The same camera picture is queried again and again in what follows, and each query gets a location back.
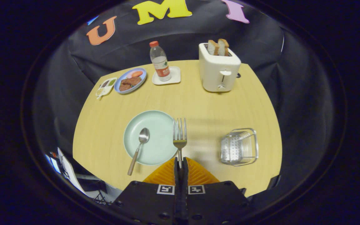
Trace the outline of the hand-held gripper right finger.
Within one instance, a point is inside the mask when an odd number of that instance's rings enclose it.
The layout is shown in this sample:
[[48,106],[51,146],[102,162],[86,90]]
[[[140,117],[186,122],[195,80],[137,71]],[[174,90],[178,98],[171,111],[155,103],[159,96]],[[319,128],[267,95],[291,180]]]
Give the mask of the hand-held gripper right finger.
[[218,182],[195,160],[184,157],[182,224],[234,225],[252,210],[244,189],[232,181]]

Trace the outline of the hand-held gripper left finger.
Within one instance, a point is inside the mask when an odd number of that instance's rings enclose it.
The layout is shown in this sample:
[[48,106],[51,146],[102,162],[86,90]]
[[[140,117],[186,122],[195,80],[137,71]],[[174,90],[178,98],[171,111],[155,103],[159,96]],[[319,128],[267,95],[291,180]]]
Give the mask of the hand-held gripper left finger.
[[177,225],[177,204],[180,196],[178,159],[171,167],[175,185],[131,181],[110,206],[130,220],[131,224]]

